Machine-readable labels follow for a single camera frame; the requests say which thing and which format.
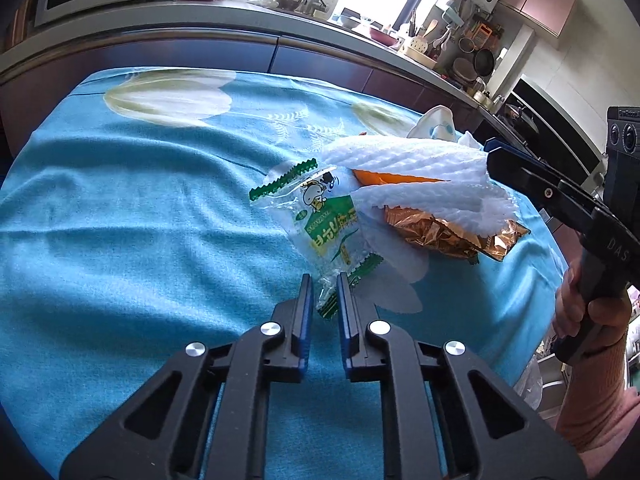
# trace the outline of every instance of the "human hand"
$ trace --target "human hand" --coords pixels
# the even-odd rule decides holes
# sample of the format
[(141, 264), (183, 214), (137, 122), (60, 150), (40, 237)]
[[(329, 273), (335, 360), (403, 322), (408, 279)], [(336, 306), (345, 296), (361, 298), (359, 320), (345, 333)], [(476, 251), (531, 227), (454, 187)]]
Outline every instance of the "human hand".
[[(580, 322), (586, 306), (578, 292), (580, 263), (572, 262), (564, 274), (562, 285), (556, 291), (556, 315), (552, 325), (559, 338), (578, 335)], [(588, 305), (589, 316), (594, 323), (602, 325), (597, 338), (587, 348), (587, 352), (597, 352), (615, 345), (625, 335), (631, 319), (631, 301), (623, 293), (622, 298), (599, 298)]]

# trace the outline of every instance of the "green label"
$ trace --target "green label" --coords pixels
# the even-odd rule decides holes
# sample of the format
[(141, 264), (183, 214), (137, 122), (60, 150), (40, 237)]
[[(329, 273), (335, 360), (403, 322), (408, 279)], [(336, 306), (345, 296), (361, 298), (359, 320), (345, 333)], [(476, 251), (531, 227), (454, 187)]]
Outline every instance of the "green label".
[(356, 223), (356, 209), (350, 196), (327, 198), (320, 211), (314, 211), (306, 223), (305, 231), (316, 250), (337, 238), (338, 233)]

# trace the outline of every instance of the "white wall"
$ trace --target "white wall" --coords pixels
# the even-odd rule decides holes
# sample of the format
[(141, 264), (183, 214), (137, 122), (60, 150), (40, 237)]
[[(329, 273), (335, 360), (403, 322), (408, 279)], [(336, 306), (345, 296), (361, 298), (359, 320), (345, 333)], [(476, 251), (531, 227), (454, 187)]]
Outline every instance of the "white wall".
[(623, 0), (578, 0), (560, 48), (538, 39), (522, 72), (604, 151), (607, 108), (640, 106), (640, 26)]

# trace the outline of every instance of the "gold foil wrapper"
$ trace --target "gold foil wrapper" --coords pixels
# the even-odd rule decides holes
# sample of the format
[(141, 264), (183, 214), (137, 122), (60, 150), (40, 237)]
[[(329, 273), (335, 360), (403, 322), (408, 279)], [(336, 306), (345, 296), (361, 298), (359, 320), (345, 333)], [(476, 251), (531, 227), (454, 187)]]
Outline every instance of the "gold foil wrapper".
[(479, 237), (430, 213), (401, 207), (385, 207), (385, 220), (411, 245), (468, 260), (482, 253), (501, 262), (516, 242), (530, 233), (516, 221), (508, 220), (507, 227), (497, 235)]

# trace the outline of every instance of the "person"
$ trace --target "person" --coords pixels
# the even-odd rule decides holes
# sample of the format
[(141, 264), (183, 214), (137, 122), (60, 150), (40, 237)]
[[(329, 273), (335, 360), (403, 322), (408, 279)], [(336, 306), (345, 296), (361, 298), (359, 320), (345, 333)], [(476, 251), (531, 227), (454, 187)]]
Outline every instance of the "person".
[[(607, 465), (610, 470), (614, 462), (619, 463), (623, 443), (630, 439), (630, 434), (638, 435), (640, 397), (635, 388), (625, 390), (623, 380), (626, 331), (632, 313), (628, 295), (600, 298), (587, 306), (577, 289), (579, 280), (580, 265), (574, 262), (556, 292), (556, 314), (552, 322), (556, 335), (577, 335), (587, 308), (591, 319), (603, 329), (572, 369), (556, 431), (579, 453), (588, 478), (593, 479), (599, 478)], [(628, 467), (635, 470), (640, 465)]]

